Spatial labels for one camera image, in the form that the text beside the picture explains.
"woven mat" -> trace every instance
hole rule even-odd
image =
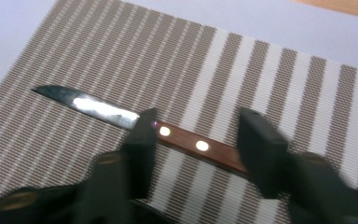
[[[58,1],[0,84],[0,195],[72,184],[126,132],[30,89],[60,84],[234,146],[238,111],[358,188],[358,69],[119,1]],[[183,223],[287,223],[285,200],[158,146],[150,204]]]

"metal rivet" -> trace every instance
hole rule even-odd
[[[159,134],[161,134],[162,136],[168,136],[171,134],[171,130],[167,127],[161,127],[159,128]]]
[[[209,149],[209,145],[204,141],[198,141],[196,144],[196,148],[200,151],[206,151]]]

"placemat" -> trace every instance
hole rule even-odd
[[[250,107],[358,188],[358,69],[120,1],[60,0],[0,84],[0,196],[73,184],[126,132],[30,91],[59,84],[235,145]],[[149,203],[183,223],[287,223],[286,200],[158,146]]]

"brown stripe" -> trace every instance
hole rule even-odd
[[[240,42],[241,37],[239,35],[231,34],[227,38],[227,42],[219,59],[219,64],[213,74],[213,80],[208,90],[207,98],[202,106],[202,116],[197,121],[195,133],[200,133],[204,136],[209,135],[212,125],[210,119],[214,118],[218,102],[220,102],[223,95]],[[191,172],[190,175],[186,170],[197,171],[199,164],[199,161],[185,157],[172,190],[172,197],[167,204],[166,212],[168,214],[177,217],[183,212],[187,195],[195,176],[194,172]]]
[[[291,49],[284,49],[282,51],[278,72],[274,80],[274,86],[268,100],[266,112],[266,118],[275,127],[278,127],[281,121],[284,103],[295,67],[296,55],[296,51]]]
[[[325,64],[326,60],[318,57],[312,57],[310,60],[307,83],[301,99],[300,111],[291,145],[291,150],[294,152],[308,150],[324,79]]]
[[[328,158],[337,169],[339,169],[342,162],[355,79],[356,68],[342,65],[325,153],[325,157]]]
[[[195,42],[195,38],[197,37],[197,35],[199,35],[199,33],[201,33],[201,34],[200,34],[200,40],[198,41],[198,43],[204,43],[204,45],[199,45],[198,43]],[[200,63],[200,62],[203,62],[203,60],[206,56],[206,53],[208,52],[208,46],[210,46],[210,44],[211,44],[211,41],[213,39],[213,34],[214,34],[214,30],[212,30],[212,29],[200,30],[199,25],[197,25],[197,24],[190,25],[187,35],[184,39],[184,42],[183,42],[181,48],[179,49],[178,58],[176,59],[176,61],[174,63],[175,66],[168,74],[165,85],[162,87],[161,94],[164,97],[159,97],[157,104],[156,104],[156,107],[160,108],[159,112],[161,114],[166,114],[166,113],[169,114],[168,119],[175,118],[176,120],[178,120],[178,119],[182,118],[182,116],[184,114],[182,110],[186,108],[186,104],[189,100],[190,95],[189,94],[177,94],[176,97],[173,98],[172,90],[179,87],[177,85],[180,85],[179,91],[182,91],[182,92],[191,92],[192,91],[196,82],[191,81],[191,79],[197,77],[195,72],[199,72],[199,70],[201,69],[202,63]],[[186,56],[190,53],[190,51],[192,49],[194,50],[193,58],[187,58]],[[188,60],[189,60],[189,63],[187,65],[188,68],[186,70],[184,70],[185,65]],[[166,61],[166,63],[168,63],[169,58],[164,59],[162,61]],[[164,68],[164,67],[166,67],[166,65],[167,64],[161,64],[158,67]],[[157,72],[156,76],[153,78],[160,80],[160,76],[163,74],[164,70],[161,69],[156,72]],[[182,83],[179,83],[179,79],[181,76],[182,76]],[[146,98],[143,97],[143,100],[141,100],[141,102],[146,101],[147,98],[150,100],[150,98],[153,98],[153,96],[148,96]],[[170,101],[174,101],[174,104],[173,104],[174,108],[172,108],[171,111],[167,111],[166,107]],[[152,185],[151,192],[154,192],[154,187],[157,184],[156,181],[157,181],[157,178],[159,177],[159,174],[162,170],[162,165],[164,164],[164,162],[168,156],[169,150],[167,148],[162,148],[162,149],[163,150],[161,150],[157,156],[157,165],[156,166],[158,168],[155,169],[154,182]]]
[[[182,115],[185,114],[187,102],[197,82],[197,77],[200,74],[203,62],[205,61],[205,57],[213,41],[215,31],[216,30],[214,28],[203,27],[202,36],[194,52],[194,58],[190,61],[185,77],[183,78],[182,82],[179,83],[181,88],[177,93],[178,100],[175,104],[172,105],[170,114],[164,121],[174,125],[179,125],[181,122]],[[162,92],[169,91],[172,91],[172,88],[167,86],[163,89]]]
[[[230,174],[216,169],[198,223],[213,223],[217,220],[227,190]]]
[[[195,133],[208,136],[212,125],[213,119],[216,115],[217,108],[223,96],[228,78],[231,72],[231,67],[234,64],[237,51],[241,43],[241,36],[230,34],[227,38],[225,48],[219,59],[219,64],[213,74],[213,80],[208,94],[202,105],[202,115],[197,121]]]
[[[289,195],[283,194],[279,199],[278,209],[275,215],[275,224],[287,224],[290,222],[289,211],[287,205],[289,204]]]
[[[240,94],[235,103],[234,115],[228,125],[228,130],[224,142],[234,145],[238,130],[238,116],[240,115],[240,107],[250,107],[254,98],[258,80],[263,70],[264,62],[269,50],[269,44],[266,42],[255,41],[252,51],[251,60],[246,68],[245,78],[241,84]]]
[[[294,71],[296,62],[296,52],[290,49],[284,49],[281,54],[281,59],[278,71],[274,80],[274,86],[271,96],[268,100],[268,108],[266,118],[275,127],[278,127],[281,121],[286,95],[289,90],[290,80]],[[238,222],[253,223],[257,215],[257,208],[260,201],[259,192],[254,184],[250,184],[246,188],[241,203],[242,214],[239,216]]]
[[[249,183],[242,196],[240,213],[237,217],[236,223],[253,223],[255,221],[258,206],[249,202],[259,202],[260,199],[261,195],[256,186],[253,183]]]

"white stripe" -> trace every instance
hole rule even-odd
[[[353,188],[358,184],[358,73],[354,84],[351,113],[340,173]]]
[[[248,183],[243,177],[231,175],[216,223],[235,223]]]
[[[188,101],[188,107],[183,115],[181,128],[192,131],[194,130],[197,120],[199,119],[203,102],[209,90],[209,86],[213,80],[214,71],[219,63],[220,56],[225,47],[228,32],[216,30],[213,42],[209,48],[208,55],[201,68],[196,86]]]
[[[310,137],[310,152],[324,155],[336,99],[340,64],[326,63],[321,95]]]
[[[227,133],[229,120],[235,112],[235,99],[238,98],[241,90],[242,80],[245,78],[246,68],[252,56],[255,41],[244,37],[231,68],[225,91],[217,109],[210,137],[216,141],[223,142]]]
[[[183,129],[193,131],[195,128],[202,104],[208,93],[209,86],[211,85],[214,71],[218,65],[218,60],[226,44],[227,37],[228,33],[226,31],[216,30],[204,64],[200,70],[196,86],[191,93],[185,114],[179,125]],[[168,200],[170,199],[173,185],[179,174],[178,170],[180,170],[184,158],[184,154],[172,150],[168,154],[168,159],[161,170],[161,177],[156,184],[155,192],[158,192],[158,194],[153,196],[152,202],[150,203],[157,209],[165,209]]]
[[[254,44],[255,41],[250,38],[245,38],[241,41],[237,56],[228,77],[227,85],[225,86],[225,90],[223,92],[221,105],[217,109],[213,126],[211,128],[209,137],[215,139],[216,141],[224,141],[225,134],[228,129],[229,119],[235,109],[235,101],[233,101],[233,99],[237,99],[238,94],[240,93],[241,83],[244,78],[248,62],[250,61]],[[200,171],[207,170],[208,167],[211,167],[211,165],[205,162],[200,162],[197,176]],[[189,190],[189,195],[198,195],[198,197],[187,197],[186,204],[184,206],[185,209],[181,218],[183,222],[198,220],[200,218],[201,209],[205,200],[205,198],[200,198],[200,194],[204,194],[204,192],[201,192],[200,189],[205,189],[207,192],[206,189],[210,187],[209,184],[211,180],[205,181],[205,177],[203,177],[203,175],[199,175],[200,177],[197,176],[194,178],[192,186]]]
[[[281,59],[282,48],[270,45],[251,108],[265,114]]]
[[[280,131],[282,131],[288,139],[292,139],[295,134],[296,123],[301,107],[301,96],[307,83],[309,66],[310,56],[308,54],[298,53],[279,124]]]
[[[194,176],[194,182],[191,185],[191,191],[187,195],[186,204],[182,215],[180,216],[181,223],[194,223],[201,215],[202,205],[206,200],[206,195],[209,192],[211,181],[216,168],[208,163],[200,162]]]
[[[255,223],[272,224],[275,223],[275,214],[278,211],[279,201],[262,199],[257,208]]]
[[[150,205],[160,211],[164,211],[171,191],[178,176],[178,170],[182,164],[184,155],[181,152],[170,150],[167,160],[165,161],[161,174],[156,184],[152,201]]]
[[[309,68],[309,66],[310,56],[298,53],[279,124],[280,132],[288,139],[293,138],[295,133],[296,121],[301,107],[301,96],[308,77],[308,69],[304,68]],[[278,201],[261,200],[257,209],[255,223],[273,223],[278,206]]]

